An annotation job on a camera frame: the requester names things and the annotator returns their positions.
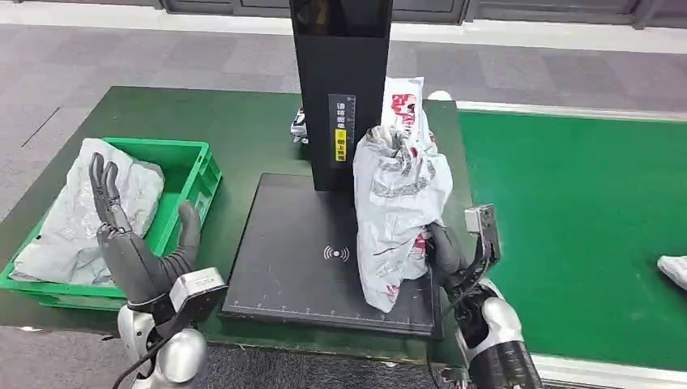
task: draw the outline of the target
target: black cable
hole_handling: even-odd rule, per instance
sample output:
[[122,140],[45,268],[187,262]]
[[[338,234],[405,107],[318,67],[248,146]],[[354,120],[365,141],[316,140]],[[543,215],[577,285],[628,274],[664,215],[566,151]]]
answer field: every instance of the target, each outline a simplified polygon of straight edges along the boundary
[[489,258],[487,258],[485,261],[486,262],[484,264],[484,267],[482,268],[482,272],[477,277],[475,282],[473,282],[467,289],[465,289],[465,292],[461,293],[458,296],[458,298],[456,298],[455,301],[451,303],[449,307],[444,309],[444,311],[442,312],[442,319],[444,319],[452,310],[456,310],[460,302],[463,301],[463,299],[467,297],[468,294],[470,294],[470,292],[480,283],[480,281],[482,281],[482,278],[484,278],[484,274],[486,274],[487,269],[489,268]]
[[437,387],[437,389],[442,389],[442,387],[439,386],[439,382],[437,381],[437,378],[434,377],[434,372],[432,371],[432,365],[429,362],[429,356],[431,352],[429,351],[430,348],[432,347],[432,340],[427,342],[427,356],[425,359],[427,360],[427,371],[429,372],[429,377],[432,377],[432,382],[434,383],[434,386]]
[[472,277],[477,272],[477,268],[480,265],[480,263],[489,260],[489,253],[484,252],[484,250],[482,248],[482,236],[477,237],[477,246],[476,246],[475,250],[478,250],[475,252],[475,256],[477,256],[478,255],[477,253],[479,253],[480,258],[479,259],[475,258],[475,260],[473,260],[472,263],[470,263],[470,266],[468,266],[467,269],[465,269],[461,273],[461,276],[463,277],[463,279],[460,281],[459,285],[462,284],[465,280],[468,280],[470,277]]
[[124,373],[119,374],[119,377],[114,381],[114,384],[112,385],[112,389],[119,389],[119,386],[122,384],[122,381],[124,381],[124,378],[128,376],[129,374],[133,373],[141,367],[142,364],[146,363],[147,360],[151,359],[160,349],[162,346],[167,344],[172,337],[176,335],[174,333],[167,335],[165,338],[163,338],[161,341],[157,342],[154,346],[151,347],[150,350],[148,350],[147,353],[143,354],[143,356],[138,359],[129,369],[124,370]]

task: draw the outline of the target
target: gray carpet floor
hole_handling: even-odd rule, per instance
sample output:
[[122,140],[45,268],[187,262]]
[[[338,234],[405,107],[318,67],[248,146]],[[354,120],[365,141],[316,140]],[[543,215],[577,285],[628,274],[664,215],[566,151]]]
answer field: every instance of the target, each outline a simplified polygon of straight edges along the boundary
[[[687,112],[685,55],[391,42],[388,75],[423,75],[425,93],[457,100]],[[300,87],[290,36],[0,25],[0,219],[113,85]],[[127,361],[100,338],[0,327],[0,387],[107,388]],[[196,383],[432,385],[423,366],[214,347]]]

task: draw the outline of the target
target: white plastic bag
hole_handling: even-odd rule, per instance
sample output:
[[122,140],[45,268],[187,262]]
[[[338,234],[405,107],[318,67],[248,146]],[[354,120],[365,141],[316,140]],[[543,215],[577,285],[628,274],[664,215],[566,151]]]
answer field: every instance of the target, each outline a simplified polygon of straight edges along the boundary
[[687,290],[687,257],[661,255],[657,265],[672,282]]
[[100,139],[84,139],[79,156],[41,226],[39,236],[15,259],[14,280],[114,286],[102,258],[88,166],[94,152],[117,164],[122,208],[138,235],[144,235],[157,210],[164,179],[159,166],[137,161]]
[[386,79],[382,125],[353,160],[358,268],[365,300],[394,307],[401,281],[427,272],[425,226],[443,224],[453,180],[422,110],[422,78]]
[[308,144],[308,130],[305,126],[305,111],[303,107],[298,109],[296,117],[291,122],[291,136],[294,143]]

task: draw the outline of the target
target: black scale platform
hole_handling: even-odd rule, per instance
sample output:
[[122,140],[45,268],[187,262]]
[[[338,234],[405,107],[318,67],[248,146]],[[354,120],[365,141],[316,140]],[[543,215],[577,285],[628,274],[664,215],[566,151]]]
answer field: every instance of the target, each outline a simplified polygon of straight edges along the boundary
[[311,177],[264,173],[221,315],[440,336],[429,274],[405,280],[388,314],[365,302],[356,232],[350,193],[317,192]]

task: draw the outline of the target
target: humanoid robot hand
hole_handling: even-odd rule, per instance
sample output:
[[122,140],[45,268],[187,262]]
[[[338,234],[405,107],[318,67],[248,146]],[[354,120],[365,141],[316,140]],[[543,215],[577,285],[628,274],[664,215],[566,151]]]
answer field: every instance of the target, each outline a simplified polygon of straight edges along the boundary
[[195,208],[184,200],[179,206],[181,228],[178,246],[164,257],[154,255],[143,239],[131,229],[122,209],[119,190],[115,185],[117,165],[94,153],[89,175],[96,212],[102,225],[97,239],[105,263],[117,286],[122,289],[129,307],[145,306],[169,293],[174,282],[194,270],[200,241],[200,218]]
[[470,379],[479,389],[542,389],[518,314],[484,277],[501,257],[493,207],[468,208],[465,221],[477,237],[474,257],[463,254],[450,228],[432,223],[430,264],[450,302],[445,314],[453,310],[458,323],[455,338]]

